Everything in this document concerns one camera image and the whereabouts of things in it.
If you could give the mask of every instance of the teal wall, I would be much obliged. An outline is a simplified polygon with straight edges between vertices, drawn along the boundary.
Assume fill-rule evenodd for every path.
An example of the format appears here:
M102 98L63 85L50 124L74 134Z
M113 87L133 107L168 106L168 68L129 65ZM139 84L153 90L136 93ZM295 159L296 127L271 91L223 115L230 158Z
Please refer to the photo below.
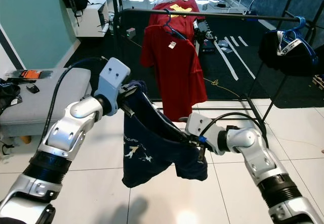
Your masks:
M62 0L0 0L0 24L27 69L55 67L76 40Z

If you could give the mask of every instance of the black floor mat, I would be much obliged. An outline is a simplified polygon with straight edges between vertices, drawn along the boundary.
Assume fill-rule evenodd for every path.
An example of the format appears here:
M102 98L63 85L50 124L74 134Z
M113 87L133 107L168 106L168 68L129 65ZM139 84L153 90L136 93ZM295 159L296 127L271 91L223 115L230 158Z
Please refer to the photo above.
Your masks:
M124 28L136 28L136 36L133 38L133 41L139 45L142 44L144 29L148 24L148 19L149 15L134 13L125 14L122 19ZM268 30L257 21L220 18L207 18L207 21L210 28L217 35L218 40L223 39L225 36L228 38L234 36L238 42L238 36L244 39L249 46L245 47L239 42L240 46L235 48L250 70L256 75L261 65L257 53L258 45L263 33ZM143 68L139 63L141 48L125 38L122 38L122 43L124 45L124 50L120 59L130 67L131 79L144 80L148 87L149 97L152 99L160 99L154 78L154 71L152 68ZM81 45L70 58L66 66L85 57L101 55L107 58L116 56L113 37L111 35L107 34L104 38L98 39L83 39ZM253 82L252 77L234 52L226 54L226 57L235 69L239 78L238 81L234 80L223 58L218 52L210 55L199 55L204 77L211 81L218 80L219 86L231 90L239 96L248 93ZM94 63L81 67L91 70L91 86L93 91L96 90L99 73L104 65ZM281 72L264 67L251 95L252 98L268 98L269 95L273 96L282 78L283 74ZM235 94L223 88L216 87L208 81L206 81L206 89L208 99L210 100L237 98ZM323 107L323 96L323 92L311 83L311 78L290 77L280 97L275 102L275 105L279 108Z

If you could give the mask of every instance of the white cabinet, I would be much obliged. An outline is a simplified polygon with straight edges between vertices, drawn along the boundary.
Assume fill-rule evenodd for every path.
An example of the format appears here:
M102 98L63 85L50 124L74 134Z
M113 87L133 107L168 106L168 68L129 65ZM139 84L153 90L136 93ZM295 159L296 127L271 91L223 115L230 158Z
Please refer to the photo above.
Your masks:
M108 2L109 0L88 0L93 5L88 5L84 10L77 11L75 17L71 8L67 8L74 34L76 37L103 37L108 31Z

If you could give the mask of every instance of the red t-shirt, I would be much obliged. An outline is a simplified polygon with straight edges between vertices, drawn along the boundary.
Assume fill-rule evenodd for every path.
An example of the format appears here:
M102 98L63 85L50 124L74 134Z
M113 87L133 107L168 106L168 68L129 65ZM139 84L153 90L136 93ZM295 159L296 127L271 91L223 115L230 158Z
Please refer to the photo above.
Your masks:
M183 1L176 0L173 3L161 3L156 5L154 10L163 10L168 9L170 11L182 11L183 9L189 12L199 12L197 3L195 0ZM179 31L181 34L185 35L188 40L193 43L194 30L193 30L193 22L195 19L204 19L205 17L201 16L177 16L171 18L169 25L175 30ZM148 25L164 25L169 20L169 16L167 14L152 14L150 16L150 20Z
M176 43L173 49L169 47L172 42ZM189 40L173 37L161 25L149 26L144 32L141 64L155 66L163 111L172 121L189 116L192 105L207 100L203 71Z

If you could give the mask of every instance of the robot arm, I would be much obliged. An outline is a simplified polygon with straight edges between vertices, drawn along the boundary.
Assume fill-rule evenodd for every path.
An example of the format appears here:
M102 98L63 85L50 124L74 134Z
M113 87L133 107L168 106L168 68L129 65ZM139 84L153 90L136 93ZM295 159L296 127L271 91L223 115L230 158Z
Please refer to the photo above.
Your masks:
M119 90L129 74L127 66L111 58L100 73L95 96L67 106L1 202L1 223L6 218L26 224L52 222L55 208L50 202L60 193L64 175L94 123L117 112Z
M192 113L186 132L199 137L211 119ZM275 224L323 224L307 198L303 197L284 166L267 148L261 134L254 128L227 129L213 124L199 138L216 155L225 152L242 153L245 165L269 207Z

